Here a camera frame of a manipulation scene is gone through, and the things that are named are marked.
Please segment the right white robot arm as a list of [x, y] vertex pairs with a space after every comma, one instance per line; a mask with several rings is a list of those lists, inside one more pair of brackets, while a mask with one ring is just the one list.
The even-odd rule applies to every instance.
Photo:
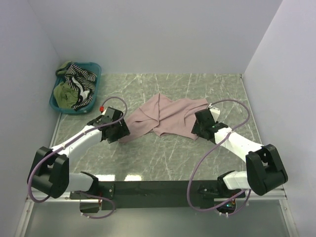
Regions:
[[215, 120], [214, 110], [204, 109], [195, 113], [196, 121], [192, 134], [223, 147], [239, 157], [245, 164], [245, 171], [229, 171], [216, 181], [217, 193], [228, 197], [234, 190], [252, 190], [262, 196], [285, 184], [288, 175], [277, 148], [262, 145], [234, 132], [222, 122]]

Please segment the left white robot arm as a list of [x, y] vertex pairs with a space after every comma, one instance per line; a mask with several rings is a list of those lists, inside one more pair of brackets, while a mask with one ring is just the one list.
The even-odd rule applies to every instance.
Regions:
[[99, 192], [99, 179], [90, 173], [70, 172], [70, 162], [90, 147], [102, 142], [116, 142], [130, 134], [124, 121], [126, 112], [108, 107], [101, 115], [91, 120], [76, 135], [51, 148], [37, 150], [27, 179], [29, 197], [36, 189], [48, 198], [58, 198], [65, 192], [82, 192], [94, 198]]

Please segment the pink tank top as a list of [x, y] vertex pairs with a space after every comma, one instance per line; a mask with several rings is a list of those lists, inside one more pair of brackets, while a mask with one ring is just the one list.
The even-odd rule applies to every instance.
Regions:
[[119, 142], [127, 143], [150, 132], [159, 137], [175, 134], [196, 140], [198, 137], [192, 134], [195, 113], [207, 106], [205, 98], [172, 101], [160, 93], [156, 94], [125, 119], [130, 135], [119, 139]]

